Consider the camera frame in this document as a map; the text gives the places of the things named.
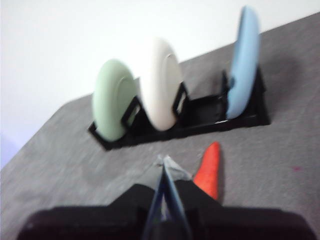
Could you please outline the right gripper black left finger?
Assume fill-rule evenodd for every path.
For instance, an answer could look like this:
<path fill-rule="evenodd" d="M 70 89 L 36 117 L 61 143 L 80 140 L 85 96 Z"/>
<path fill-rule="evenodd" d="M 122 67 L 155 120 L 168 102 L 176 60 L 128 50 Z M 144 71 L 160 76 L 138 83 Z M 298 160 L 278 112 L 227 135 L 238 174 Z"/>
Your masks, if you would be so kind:
<path fill-rule="evenodd" d="M 162 174 L 149 167 L 108 205 L 56 206 L 31 214 L 19 240 L 138 240 Z"/>

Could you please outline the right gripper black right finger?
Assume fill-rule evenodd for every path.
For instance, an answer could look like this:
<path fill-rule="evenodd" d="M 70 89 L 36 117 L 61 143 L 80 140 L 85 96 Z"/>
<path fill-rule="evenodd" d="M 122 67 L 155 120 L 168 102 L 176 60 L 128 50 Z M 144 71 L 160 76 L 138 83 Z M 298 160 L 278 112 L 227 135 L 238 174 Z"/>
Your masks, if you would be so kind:
<path fill-rule="evenodd" d="M 197 186 L 184 171 L 162 170 L 168 214 L 164 240 L 315 240 L 298 214 L 270 208 L 226 207 Z"/>

